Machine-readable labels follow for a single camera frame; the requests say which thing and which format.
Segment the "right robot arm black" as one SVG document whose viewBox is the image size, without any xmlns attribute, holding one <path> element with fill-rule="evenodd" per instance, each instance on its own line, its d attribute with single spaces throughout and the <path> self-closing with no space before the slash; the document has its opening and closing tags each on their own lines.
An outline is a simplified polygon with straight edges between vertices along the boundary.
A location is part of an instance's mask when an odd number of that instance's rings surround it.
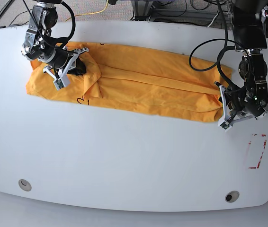
<svg viewBox="0 0 268 227">
<path fill-rule="evenodd" d="M 58 19 L 55 4 L 63 5 L 71 15 L 72 28 L 67 37 L 51 37 L 52 28 Z M 67 50 L 66 47 L 76 28 L 75 15 L 70 6 L 62 0 L 42 0 L 37 1 L 33 9 L 28 12 L 30 20 L 22 54 L 30 61 L 38 60 L 45 63 L 44 72 L 55 79 L 65 74 L 76 76 L 85 74 L 86 66 L 79 58 L 85 51 Z"/>
</svg>

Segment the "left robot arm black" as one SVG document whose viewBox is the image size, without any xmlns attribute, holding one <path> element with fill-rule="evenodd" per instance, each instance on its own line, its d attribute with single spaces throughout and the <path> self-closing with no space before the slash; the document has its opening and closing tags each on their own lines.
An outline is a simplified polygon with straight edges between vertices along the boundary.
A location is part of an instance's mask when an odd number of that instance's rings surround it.
<svg viewBox="0 0 268 227">
<path fill-rule="evenodd" d="M 267 49 L 261 13 L 266 4 L 266 0 L 228 1 L 235 50 L 244 53 L 239 64 L 244 85 L 237 92 L 240 110 L 255 118 L 268 113 L 268 67 L 261 53 Z"/>
</svg>

